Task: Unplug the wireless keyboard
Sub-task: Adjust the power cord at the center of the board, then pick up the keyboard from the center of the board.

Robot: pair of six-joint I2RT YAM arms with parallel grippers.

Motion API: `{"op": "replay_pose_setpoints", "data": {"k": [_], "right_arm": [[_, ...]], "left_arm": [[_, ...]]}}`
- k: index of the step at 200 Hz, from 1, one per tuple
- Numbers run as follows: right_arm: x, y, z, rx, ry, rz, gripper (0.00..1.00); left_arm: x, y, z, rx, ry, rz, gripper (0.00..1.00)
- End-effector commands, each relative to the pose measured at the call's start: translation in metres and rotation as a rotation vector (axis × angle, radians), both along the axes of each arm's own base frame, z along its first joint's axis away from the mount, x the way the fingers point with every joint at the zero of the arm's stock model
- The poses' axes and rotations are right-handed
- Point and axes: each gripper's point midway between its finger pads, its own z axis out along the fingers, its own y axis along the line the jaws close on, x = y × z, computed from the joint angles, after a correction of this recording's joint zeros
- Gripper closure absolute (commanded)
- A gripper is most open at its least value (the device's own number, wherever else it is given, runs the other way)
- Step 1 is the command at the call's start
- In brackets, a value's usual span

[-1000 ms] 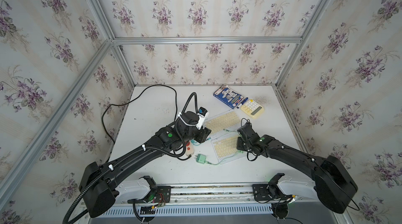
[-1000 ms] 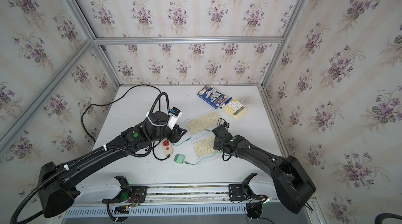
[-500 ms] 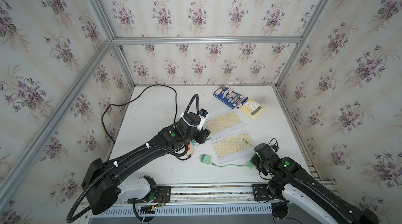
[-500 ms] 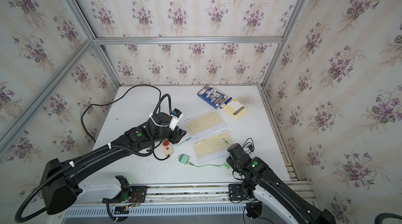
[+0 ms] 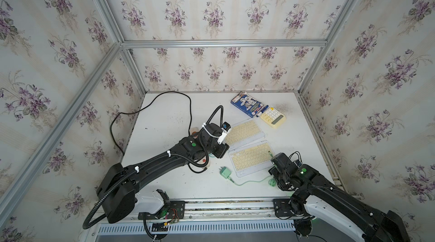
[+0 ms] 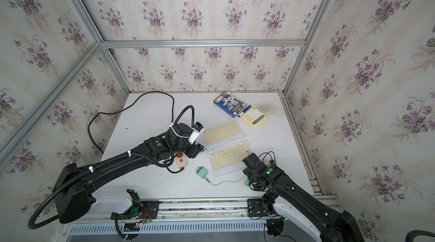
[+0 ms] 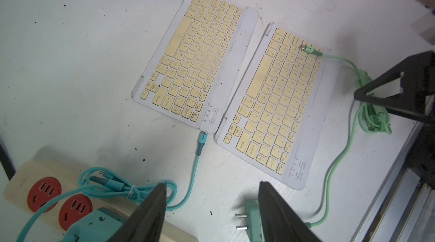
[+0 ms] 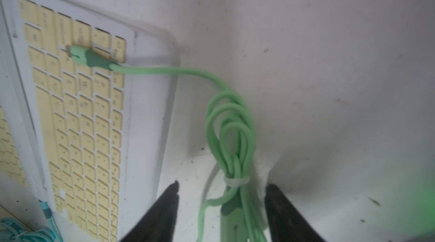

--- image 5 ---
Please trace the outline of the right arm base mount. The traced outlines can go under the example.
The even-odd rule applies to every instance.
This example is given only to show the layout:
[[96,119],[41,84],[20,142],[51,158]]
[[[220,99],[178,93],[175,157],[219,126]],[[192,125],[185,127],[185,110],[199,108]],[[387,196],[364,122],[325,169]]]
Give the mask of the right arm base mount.
[[276,218],[293,220],[296,235],[299,237],[311,235],[313,229],[312,220],[316,219],[316,217],[309,215],[302,205],[293,202],[291,199],[273,199],[273,206]]

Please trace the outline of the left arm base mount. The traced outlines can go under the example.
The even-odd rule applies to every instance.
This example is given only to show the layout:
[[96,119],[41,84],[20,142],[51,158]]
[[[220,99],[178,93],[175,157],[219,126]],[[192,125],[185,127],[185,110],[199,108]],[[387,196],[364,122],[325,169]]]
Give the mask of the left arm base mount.
[[170,225],[184,219],[185,205],[186,201],[172,200],[166,192],[157,189],[142,197],[138,219],[143,222],[147,236],[153,242],[160,242],[167,236]]

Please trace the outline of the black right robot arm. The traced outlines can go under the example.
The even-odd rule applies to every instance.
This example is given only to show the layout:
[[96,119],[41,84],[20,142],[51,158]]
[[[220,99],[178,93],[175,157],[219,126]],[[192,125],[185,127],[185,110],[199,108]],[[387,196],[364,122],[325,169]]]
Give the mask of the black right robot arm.
[[327,180],[315,168],[292,160],[284,153],[271,157],[269,174],[278,188],[292,195],[275,199],[275,216],[296,217],[295,230],[307,235],[310,220],[319,218],[356,242],[409,242],[403,219],[395,212],[384,213],[354,198]]

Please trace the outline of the white keyboard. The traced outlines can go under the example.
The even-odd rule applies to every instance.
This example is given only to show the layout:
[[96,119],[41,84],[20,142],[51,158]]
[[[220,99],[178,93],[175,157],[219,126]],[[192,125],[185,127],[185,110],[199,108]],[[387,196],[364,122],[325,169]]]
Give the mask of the white keyboard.
[[237,177],[245,177],[273,166],[275,152],[267,141],[250,144],[229,153]]
[[225,138],[229,151],[242,148],[265,138],[265,133],[253,119],[235,124]]

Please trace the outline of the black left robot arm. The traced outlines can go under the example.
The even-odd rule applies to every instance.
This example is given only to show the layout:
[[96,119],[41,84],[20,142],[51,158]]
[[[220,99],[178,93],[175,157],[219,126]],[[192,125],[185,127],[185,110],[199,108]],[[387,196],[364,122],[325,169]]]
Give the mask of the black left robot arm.
[[146,161],[123,167],[113,165],[96,190],[97,203],[82,224],[84,230],[103,219],[117,223],[137,203],[136,194],[157,178],[179,167],[206,168],[210,156],[222,158],[230,146],[224,142],[231,125],[223,121],[224,107],[218,106],[199,132],[182,138],[172,148]]

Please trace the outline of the light green usb charger plug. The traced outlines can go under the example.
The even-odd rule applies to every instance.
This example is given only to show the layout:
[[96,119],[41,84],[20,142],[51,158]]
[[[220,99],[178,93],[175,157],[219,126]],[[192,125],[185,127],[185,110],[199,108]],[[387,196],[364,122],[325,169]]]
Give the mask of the light green usb charger plug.
[[230,179],[232,171],[227,167],[221,167],[219,173],[223,178]]

